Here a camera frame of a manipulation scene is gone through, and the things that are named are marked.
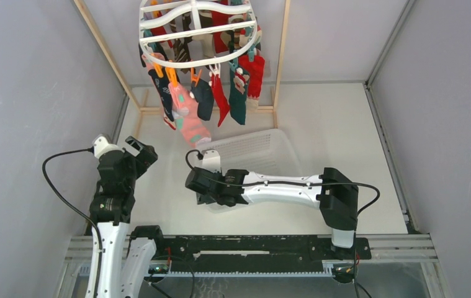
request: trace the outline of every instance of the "floor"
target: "floor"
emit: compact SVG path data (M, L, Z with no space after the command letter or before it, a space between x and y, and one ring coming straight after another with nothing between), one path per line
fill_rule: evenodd
M145 88L134 89L143 98ZM360 234L407 233L398 198L362 84L285 84L279 93L279 128L288 136L304 175L324 167L339 169L351 180L377 186L382 196L359 218ZM151 90L148 106L158 106ZM119 143L132 135L138 119L128 106ZM245 126L229 117L217 128L218 114L204 122L213 140L273 128L272 114L248 114ZM184 187L189 173L184 155L190 149L179 132L158 115L144 116L139 139L153 145L159 160L138 181L132 228L160 225L166 235L330 234L319 210L301 205L262 203L222 214L196 205ZM361 189L359 205L374 192Z

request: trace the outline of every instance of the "white plastic drying rack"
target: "white plastic drying rack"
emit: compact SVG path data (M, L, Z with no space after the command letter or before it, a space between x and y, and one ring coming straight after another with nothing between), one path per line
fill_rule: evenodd
M183 37L191 37L196 35L202 34L212 34L215 32L223 32L227 30L235 30L235 29L242 29L252 27L253 30L251 31L251 38L249 38L249 42L240 48L239 50L225 56L214 57L209 59L201 59L196 61L186 61L186 62L170 62L160 60L151 55L145 55L146 59L150 60L152 63L156 63L165 67L171 68L191 68L191 67L198 67L198 66L205 66L205 65L212 65L216 63L223 63L235 59L241 56L243 53L247 52L251 46L256 41L257 37L257 20L255 18L255 14L253 13L251 4L247 1L246 4L237 5L237 6L227 6L219 3L214 3L214 0L184 0L184 1L177 1L177 2L170 2L164 4L155 4L150 6L145 6L148 0L142 0L140 3L140 23L139 23L139 30L138 30L138 39L140 41L140 46L144 53L150 54L153 53L153 50L149 46L149 43L152 42L165 42L168 40L173 40L177 38ZM145 20L144 15L147 12L154 12L154 11L163 11L165 9L171 9L167 14L152 18L150 20ZM174 20L176 17L181 16L187 12L191 11L193 25L195 30L183 31L183 32L175 32L170 34L163 34L151 37L144 37L144 30L152 29L157 27L162 27L167 23ZM202 24L200 23L199 11L217 11L223 14L228 15L237 15L237 14L248 14L251 20L246 22L228 24L228 25L219 25L213 26L208 28L202 28Z
M257 38L256 37L257 36L257 21L256 21L255 14L253 13L251 4L249 3L249 0L246 0L244 4L237 5L237 6L226 6L226 5L214 3L214 1L215 0L183 0L183 1L165 0L164 1L165 3L163 4L145 6L148 3L148 0L141 0L140 9L139 9L140 18L139 18L139 27L138 27L138 34L139 34L138 37L140 41L140 47L142 48L143 52L145 53L150 52L151 49L149 48L148 44L152 42L160 42L160 41L171 40L175 38L183 38L183 37L190 37L190 36L195 36L195 35L200 35L200 34L209 34L209 33L221 32L221 31L226 31L226 30L235 30L235 29L240 29L240 28L245 28L245 27L252 27L254 29L252 30L252 37L244 47L242 47L238 51L231 53L229 55L202 59L202 60L197 60L197 61L187 61L187 62L180 62L180 63L169 62L169 61L163 61L163 60L157 59L156 57L153 57L151 55L145 55L147 59L149 59L152 63L156 63L165 67L191 68L191 67L197 67L197 66L202 66L202 65L210 65L210 64L226 62L248 51L249 48L254 44ZM138 121L135 126L135 131L133 133L133 136L138 138L140 134L140 127L142 126L143 116L162 115L163 113L162 107L146 106L148 95L149 95L148 93L149 89L147 89L146 92L144 93L142 101L139 101L137 99L136 95L133 93L133 88L131 88L131 86L125 79L125 76L120 70L118 63L116 62L113 56L113 53L107 46L107 42L102 36L100 28L98 28L98 25L94 21L92 14L89 11L89 8L87 7L85 3L85 0L73 0L73 2L76 4L76 7L78 8L78 10L80 11L80 14L86 21L87 26L91 30L91 33L96 39L96 42L102 49L102 52L104 52L104 55L107 58L107 61L111 65L111 68L115 72L127 96L129 97L129 99L131 100L131 102L133 103L133 105L135 106L135 108L137 109L140 115L138 117ZM161 17L153 18L150 20L140 20L143 18L144 13L149 13L149 12L154 12L154 11L167 11L168 9L171 9L171 10L167 14ZM202 24L200 23L200 18L199 18L199 11L201 10L218 11L224 14L231 14L231 15L247 13L250 16L250 20L246 22L235 23L235 24L202 28ZM152 29L152 28L161 27L167 24L168 22L170 22L171 20L173 20L175 17L178 17L187 12L191 12L192 14L192 22L193 22L193 27L194 27L193 30L144 38L143 32L142 32L143 29ZM279 47L279 63L277 66L277 78L276 78L275 86L271 87L272 104L270 106L259 106L258 109L255 111L247 111L247 112L258 113L258 114L272 115L273 121L274 121L274 128L278 128L279 126L277 122L277 102L279 99L279 85L280 85L281 75L282 75L283 57L284 57L284 49L286 45L286 33L287 33L287 27L288 27L289 13L290 13L290 0L285 0L281 41L280 41L280 47ZM218 107L213 107L213 111L218 112Z

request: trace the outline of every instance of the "white plastic basket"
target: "white plastic basket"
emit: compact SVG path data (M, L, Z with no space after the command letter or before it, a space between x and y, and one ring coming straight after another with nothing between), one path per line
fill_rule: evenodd
M217 150L223 172L227 169L247 169L265 175L301 176L297 155L284 132L279 129L197 145L197 149Z

